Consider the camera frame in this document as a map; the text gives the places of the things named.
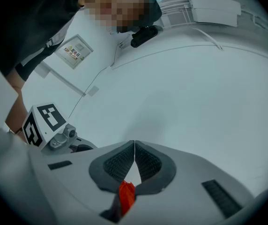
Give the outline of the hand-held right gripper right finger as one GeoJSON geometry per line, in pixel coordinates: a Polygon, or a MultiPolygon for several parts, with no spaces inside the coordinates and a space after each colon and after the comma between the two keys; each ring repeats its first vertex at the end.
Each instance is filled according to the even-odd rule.
{"type": "Polygon", "coordinates": [[[119,225],[222,225],[253,201],[239,181],[208,160],[135,142],[141,183],[119,225]]]}

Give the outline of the small grey wall plate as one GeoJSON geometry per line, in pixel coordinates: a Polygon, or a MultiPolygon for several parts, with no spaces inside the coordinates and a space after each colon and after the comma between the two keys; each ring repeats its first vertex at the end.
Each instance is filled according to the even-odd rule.
{"type": "Polygon", "coordinates": [[[99,88],[97,86],[93,86],[88,92],[87,95],[94,96],[99,91],[99,88]]]}

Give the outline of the white air conditioner unit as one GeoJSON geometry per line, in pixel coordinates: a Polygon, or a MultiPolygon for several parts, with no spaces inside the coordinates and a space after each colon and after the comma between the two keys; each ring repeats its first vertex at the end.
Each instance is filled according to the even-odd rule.
{"type": "Polygon", "coordinates": [[[241,5],[234,0],[189,0],[194,21],[237,27],[241,5]]]}

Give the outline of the cream bucket with orange liner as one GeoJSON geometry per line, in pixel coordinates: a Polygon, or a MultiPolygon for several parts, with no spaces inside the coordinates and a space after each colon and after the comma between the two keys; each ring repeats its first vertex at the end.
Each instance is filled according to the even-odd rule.
{"type": "Polygon", "coordinates": [[[119,187],[119,201],[121,205],[121,213],[124,216],[135,202],[135,186],[125,180],[119,187]]]}

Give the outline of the white ceiling pipes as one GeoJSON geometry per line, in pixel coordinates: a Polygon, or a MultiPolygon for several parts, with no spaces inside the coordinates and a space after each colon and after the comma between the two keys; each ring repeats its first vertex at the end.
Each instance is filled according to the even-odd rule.
{"type": "Polygon", "coordinates": [[[171,0],[159,4],[162,16],[160,18],[164,30],[196,23],[189,0],[171,0]]]}

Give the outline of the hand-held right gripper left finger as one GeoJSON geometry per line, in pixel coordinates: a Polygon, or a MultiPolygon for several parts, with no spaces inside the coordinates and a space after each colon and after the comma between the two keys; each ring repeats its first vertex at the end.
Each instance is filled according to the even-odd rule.
{"type": "Polygon", "coordinates": [[[30,150],[35,177],[59,225],[116,225],[119,187],[134,162],[134,141],[68,154],[30,150]]]}

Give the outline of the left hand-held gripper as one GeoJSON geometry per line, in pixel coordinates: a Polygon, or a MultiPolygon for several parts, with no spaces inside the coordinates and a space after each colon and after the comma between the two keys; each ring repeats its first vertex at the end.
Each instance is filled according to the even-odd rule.
{"type": "Polygon", "coordinates": [[[69,124],[55,103],[34,105],[23,122],[26,143],[39,148],[46,155],[97,149],[93,143],[77,137],[76,128],[69,124]]]}

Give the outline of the grey wall trunking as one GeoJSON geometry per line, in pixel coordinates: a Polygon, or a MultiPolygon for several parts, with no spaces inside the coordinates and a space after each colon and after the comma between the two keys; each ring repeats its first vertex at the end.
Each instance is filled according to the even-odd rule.
{"type": "Polygon", "coordinates": [[[81,96],[85,95],[85,92],[74,86],[71,82],[69,82],[67,79],[65,79],[63,76],[61,76],[59,73],[57,73],[54,69],[52,69],[49,65],[47,65],[45,62],[41,62],[38,64],[38,66],[34,69],[34,71],[40,75],[42,78],[46,78],[46,76],[51,73],[53,76],[55,76],[57,79],[59,79],[61,82],[63,82],[66,86],[74,90],[76,93],[78,93],[81,96]]]}

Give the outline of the grey electrical wall panel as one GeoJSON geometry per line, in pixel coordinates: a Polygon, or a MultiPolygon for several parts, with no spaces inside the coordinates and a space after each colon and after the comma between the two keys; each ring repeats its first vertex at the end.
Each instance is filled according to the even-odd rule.
{"type": "Polygon", "coordinates": [[[75,69],[92,52],[92,47],[79,34],[76,34],[63,42],[55,54],[70,68],[75,69]]]}

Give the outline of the person's black shirt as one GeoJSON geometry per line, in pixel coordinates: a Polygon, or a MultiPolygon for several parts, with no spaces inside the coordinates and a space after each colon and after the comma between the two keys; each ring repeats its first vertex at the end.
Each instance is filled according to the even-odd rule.
{"type": "Polygon", "coordinates": [[[77,13],[78,0],[0,0],[0,72],[46,47],[77,13]]]}

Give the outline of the person's left forearm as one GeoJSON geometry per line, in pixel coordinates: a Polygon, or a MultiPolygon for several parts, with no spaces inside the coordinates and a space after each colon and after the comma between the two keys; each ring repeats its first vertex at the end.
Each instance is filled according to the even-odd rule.
{"type": "Polygon", "coordinates": [[[17,92],[18,97],[13,104],[5,123],[10,128],[10,130],[18,135],[24,142],[26,142],[26,138],[22,131],[22,125],[27,117],[28,112],[23,102],[22,88],[30,73],[31,72],[29,72],[27,69],[24,69],[23,65],[19,63],[6,76],[7,82],[17,92]]]}

